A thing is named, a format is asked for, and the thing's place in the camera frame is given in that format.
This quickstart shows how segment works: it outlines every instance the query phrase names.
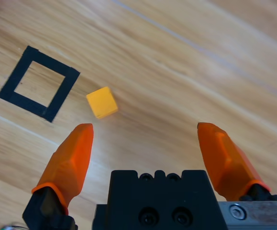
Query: wooden surface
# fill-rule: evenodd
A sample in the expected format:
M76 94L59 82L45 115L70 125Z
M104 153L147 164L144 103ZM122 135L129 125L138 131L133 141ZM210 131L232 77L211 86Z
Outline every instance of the wooden surface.
M112 170L205 169L199 121L226 130L277 194L277 0L0 0L0 89L28 45L81 74L53 123L0 99L0 226L22 222L80 123L95 130L69 208L80 229L107 202ZM62 79L33 64L16 92L47 105ZM85 95L104 86L120 111L97 120Z

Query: black square outline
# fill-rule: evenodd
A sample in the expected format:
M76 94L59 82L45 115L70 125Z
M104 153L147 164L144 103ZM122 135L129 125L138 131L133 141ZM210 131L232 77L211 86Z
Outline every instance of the black square outline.
M15 92L32 61L65 77L48 107ZM74 68L39 52L31 46L27 46L9 79L2 87L0 98L52 122L79 75L80 72Z

